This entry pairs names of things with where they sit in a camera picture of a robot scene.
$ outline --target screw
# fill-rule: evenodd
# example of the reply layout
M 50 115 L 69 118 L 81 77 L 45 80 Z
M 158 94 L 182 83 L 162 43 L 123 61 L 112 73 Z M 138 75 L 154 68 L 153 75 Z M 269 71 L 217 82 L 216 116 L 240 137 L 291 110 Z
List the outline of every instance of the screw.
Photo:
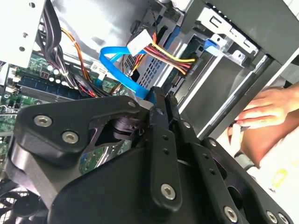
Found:
M 268 218 L 273 222 L 273 223 L 278 223 L 277 221 L 277 218 L 272 214 L 272 212 L 270 211 L 267 211 L 267 215 L 268 215 Z
M 214 147 L 216 147 L 217 145 L 216 145 L 216 142 L 214 141 L 214 140 L 212 140 L 212 139 L 209 139 L 209 142 L 211 143 L 211 145 L 212 146 L 214 146 Z
M 289 221 L 286 219 L 286 217 L 285 217 L 283 214 L 279 213 L 278 215 L 279 215 L 280 219 L 281 219 L 285 224 L 289 224 Z
M 156 108 L 156 111 L 157 111 L 159 114 L 161 114 L 161 115 L 164 114 L 164 112 L 163 112 L 160 108 Z
M 128 102 L 128 104 L 132 107 L 136 107 L 136 104 L 134 104 L 132 101 Z
M 37 115 L 33 121 L 37 126 L 40 127 L 49 127 L 53 123 L 52 119 L 46 115 Z
M 226 217 L 232 222 L 232 223 L 237 223 L 238 222 L 238 216 L 235 213 L 234 210 L 232 210 L 232 208 L 225 206 L 224 207 L 224 213 L 226 215 Z
M 62 139 L 66 143 L 75 144 L 79 141 L 79 136 L 74 132 L 67 131 L 62 134 Z
M 35 7 L 36 7 L 36 5 L 35 5 L 33 2 L 30 2 L 30 3 L 29 3 L 29 6 L 30 6 L 31 8 L 35 8 Z
M 173 187 L 167 183 L 162 184 L 161 193 L 168 200 L 174 200 L 176 197 L 176 192 L 174 191 Z
M 190 128 L 190 127 L 191 127 L 190 124 L 187 123 L 186 121 L 184 121 L 184 125 L 185 125 L 187 128 Z

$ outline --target human hand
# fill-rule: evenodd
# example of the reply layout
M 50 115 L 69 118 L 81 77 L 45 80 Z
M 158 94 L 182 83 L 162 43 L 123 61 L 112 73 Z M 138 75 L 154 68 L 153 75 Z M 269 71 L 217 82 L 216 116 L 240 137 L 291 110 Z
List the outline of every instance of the human hand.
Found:
M 217 139 L 217 142 L 232 156 L 241 149 L 243 132 L 241 127 L 234 124 L 233 127 L 227 128 Z
M 259 93 L 236 118 L 240 126 L 260 128 L 280 125 L 287 114 L 296 110 L 293 89 L 268 89 Z

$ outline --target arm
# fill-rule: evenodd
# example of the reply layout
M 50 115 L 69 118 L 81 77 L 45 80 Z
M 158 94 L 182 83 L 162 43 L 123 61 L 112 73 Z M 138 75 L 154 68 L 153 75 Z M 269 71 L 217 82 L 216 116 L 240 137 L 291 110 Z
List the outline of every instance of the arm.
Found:
M 237 124 L 260 128 L 280 125 L 288 113 L 299 109 L 299 83 L 287 89 L 268 89 L 259 93 L 236 118 Z
M 299 110 L 290 112 L 285 122 L 244 132 L 241 149 L 259 167 L 261 159 L 288 133 L 299 126 Z

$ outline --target fan grille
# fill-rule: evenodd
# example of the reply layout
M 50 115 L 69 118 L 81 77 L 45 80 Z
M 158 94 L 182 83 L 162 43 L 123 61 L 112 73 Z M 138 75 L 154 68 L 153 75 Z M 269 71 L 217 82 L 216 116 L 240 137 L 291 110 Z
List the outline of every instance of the fan grille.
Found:
M 17 192 L 21 197 L 24 197 L 28 195 L 28 191 L 26 188 L 16 188 L 12 190 L 12 192 Z M 7 198 L 7 201 L 10 202 L 11 204 L 15 203 L 15 199 L 13 198 Z M 0 209 L 4 208 L 5 206 L 3 204 L 0 204 Z M 5 213 L 3 216 L 0 218 L 0 224 L 3 224 L 6 220 L 9 219 L 11 211 Z

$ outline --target green circuit board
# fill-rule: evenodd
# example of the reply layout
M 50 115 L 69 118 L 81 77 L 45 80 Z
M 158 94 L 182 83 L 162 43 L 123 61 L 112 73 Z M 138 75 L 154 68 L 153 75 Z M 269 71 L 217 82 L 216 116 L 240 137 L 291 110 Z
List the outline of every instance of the green circuit board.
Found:
M 28 76 L 28 77 L 37 77 L 40 79 L 46 79 L 46 76 L 42 76 L 42 74 L 48 74 L 52 75 L 54 74 L 54 69 L 49 70 L 49 63 L 40 55 L 32 54 L 28 68 L 22 68 L 22 67 L 17 67 L 14 65 L 10 65 L 10 68 L 16 69 L 15 70 L 15 75 L 16 76 Z M 71 68 L 70 73 L 76 72 L 78 74 L 81 74 L 81 69 L 77 66 L 74 66 Z M 91 77 L 91 80 L 95 83 L 98 74 L 89 71 L 89 75 Z M 110 79 L 110 78 L 104 78 L 103 83 L 102 83 L 102 88 L 106 92 L 110 92 L 113 87 L 117 85 L 117 81 Z M 123 95 L 126 92 L 126 88 L 122 88 L 120 92 L 117 94 Z M 28 96 L 24 96 L 21 94 L 11 94 L 11 93 L 5 93 L 2 98 L 0 104 L 2 107 L 0 107 L 0 113 L 16 113 L 18 112 L 19 109 L 24 108 L 26 106 L 31 106 L 31 105 L 40 105 L 40 104 L 46 104 L 49 103 L 44 100 L 40 100 L 37 98 L 32 98 Z M 14 129 L 14 124 L 15 124 L 15 115 L 11 116 L 0 116 L 0 171 L 3 169 L 4 161 L 7 156 L 7 152 L 9 149 L 9 144 L 11 140 L 11 136 L 5 136 L 1 137 L 1 133 L 12 133 Z M 127 143 L 123 144 L 124 148 L 128 148 Z M 80 160 L 80 171 L 81 173 L 87 173 L 91 170 L 93 170 L 99 160 L 101 159 L 103 155 L 103 148 L 98 148 L 94 150 L 91 153 L 85 154 L 81 157 Z
M 16 75 L 23 75 L 26 74 L 26 76 L 34 76 L 39 77 L 43 79 L 48 79 L 49 75 L 54 74 L 54 69 L 49 71 L 47 68 L 48 66 L 52 67 L 43 57 L 32 54 L 31 59 L 29 61 L 28 68 L 22 68 L 22 67 L 16 67 Z M 82 75 L 81 69 L 72 64 L 72 68 L 69 71 L 70 73 L 77 73 Z M 92 71 L 89 71 L 90 79 L 93 83 L 96 83 L 96 80 L 98 79 L 98 74 Z M 110 92 L 110 90 L 117 85 L 117 81 L 105 77 L 102 83 L 102 88 L 106 92 Z M 119 95 L 123 95 L 126 92 L 127 88 L 122 88 L 122 90 L 118 93 Z

